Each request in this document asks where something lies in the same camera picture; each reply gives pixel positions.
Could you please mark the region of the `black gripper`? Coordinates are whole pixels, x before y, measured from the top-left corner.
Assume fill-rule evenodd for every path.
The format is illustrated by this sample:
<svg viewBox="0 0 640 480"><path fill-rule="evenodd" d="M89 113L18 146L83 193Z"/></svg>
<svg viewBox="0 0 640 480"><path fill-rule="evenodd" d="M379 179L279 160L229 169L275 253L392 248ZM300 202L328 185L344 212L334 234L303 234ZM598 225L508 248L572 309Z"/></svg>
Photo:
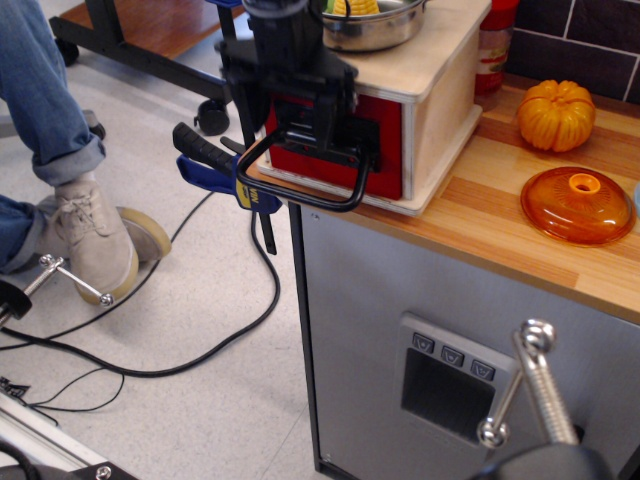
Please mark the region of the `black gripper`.
<svg viewBox="0 0 640 480"><path fill-rule="evenodd" d="M308 146L317 153L336 153L334 137L338 121L357 104L358 69L324 45L312 49L298 65L291 65L271 46L261 59L254 40L228 40L216 46L222 72L236 105L243 143L255 142L266 122L270 95L283 94L291 105L287 114L287 141Z"/></svg>

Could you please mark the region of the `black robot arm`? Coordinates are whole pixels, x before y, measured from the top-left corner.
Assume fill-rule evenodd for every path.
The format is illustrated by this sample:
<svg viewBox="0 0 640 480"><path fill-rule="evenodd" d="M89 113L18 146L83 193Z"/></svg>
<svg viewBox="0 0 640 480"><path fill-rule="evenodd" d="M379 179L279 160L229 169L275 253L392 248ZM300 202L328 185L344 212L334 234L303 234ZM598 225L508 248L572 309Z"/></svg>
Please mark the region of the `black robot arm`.
<svg viewBox="0 0 640 480"><path fill-rule="evenodd" d="M327 150L339 119L355 108L358 70L324 44L320 1L244 1L250 40L217 45L222 73L242 127L253 133L265 123L275 94L309 100L312 138Z"/></svg>

